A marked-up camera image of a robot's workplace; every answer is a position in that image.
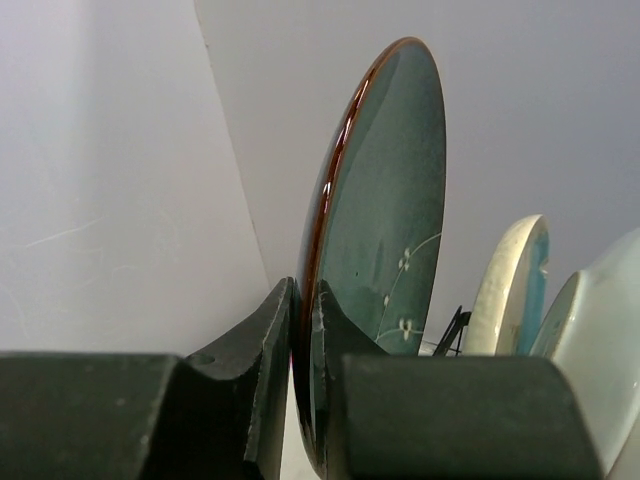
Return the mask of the red plate blue flower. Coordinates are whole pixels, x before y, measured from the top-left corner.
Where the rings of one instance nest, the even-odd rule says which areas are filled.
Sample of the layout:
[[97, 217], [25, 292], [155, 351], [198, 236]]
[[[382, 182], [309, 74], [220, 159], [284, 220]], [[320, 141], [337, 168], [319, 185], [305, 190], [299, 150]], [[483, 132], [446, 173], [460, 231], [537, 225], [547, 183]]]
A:
[[639, 232], [572, 274], [531, 349], [568, 380], [608, 479], [639, 476]]

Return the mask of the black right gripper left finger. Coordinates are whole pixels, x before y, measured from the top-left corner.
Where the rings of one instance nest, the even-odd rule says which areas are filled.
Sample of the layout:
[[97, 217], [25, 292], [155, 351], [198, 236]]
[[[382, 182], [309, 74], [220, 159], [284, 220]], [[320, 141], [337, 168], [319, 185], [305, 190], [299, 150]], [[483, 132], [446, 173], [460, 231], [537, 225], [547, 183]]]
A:
[[276, 479], [295, 296], [284, 278], [199, 351], [6, 352], [5, 479]]

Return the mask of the cream plate blue top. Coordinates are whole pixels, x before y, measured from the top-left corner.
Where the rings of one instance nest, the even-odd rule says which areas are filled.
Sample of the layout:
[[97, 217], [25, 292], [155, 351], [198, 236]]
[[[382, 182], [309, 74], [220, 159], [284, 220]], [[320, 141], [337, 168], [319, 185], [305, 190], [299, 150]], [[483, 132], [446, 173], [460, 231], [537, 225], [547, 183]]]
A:
[[464, 356], [530, 353], [543, 317], [548, 259], [543, 215], [524, 217], [505, 232], [471, 311]]

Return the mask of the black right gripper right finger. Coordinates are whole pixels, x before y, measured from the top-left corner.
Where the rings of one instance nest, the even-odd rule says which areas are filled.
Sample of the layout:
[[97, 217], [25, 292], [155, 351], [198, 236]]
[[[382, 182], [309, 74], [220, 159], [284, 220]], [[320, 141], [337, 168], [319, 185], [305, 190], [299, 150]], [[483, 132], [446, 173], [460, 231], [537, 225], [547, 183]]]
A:
[[387, 354], [327, 283], [313, 314], [323, 337], [322, 478], [602, 477], [574, 393], [550, 361]]

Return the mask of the dark teal round plate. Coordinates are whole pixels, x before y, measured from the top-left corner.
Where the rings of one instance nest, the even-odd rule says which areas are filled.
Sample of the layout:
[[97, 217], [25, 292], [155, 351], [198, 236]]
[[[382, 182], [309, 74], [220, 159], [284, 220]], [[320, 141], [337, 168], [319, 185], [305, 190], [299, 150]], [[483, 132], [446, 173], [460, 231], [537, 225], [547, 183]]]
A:
[[435, 280], [446, 188], [441, 81], [426, 44], [387, 46], [364, 74], [332, 138], [311, 197], [291, 320], [304, 448], [326, 460], [326, 312], [392, 355], [419, 351]]

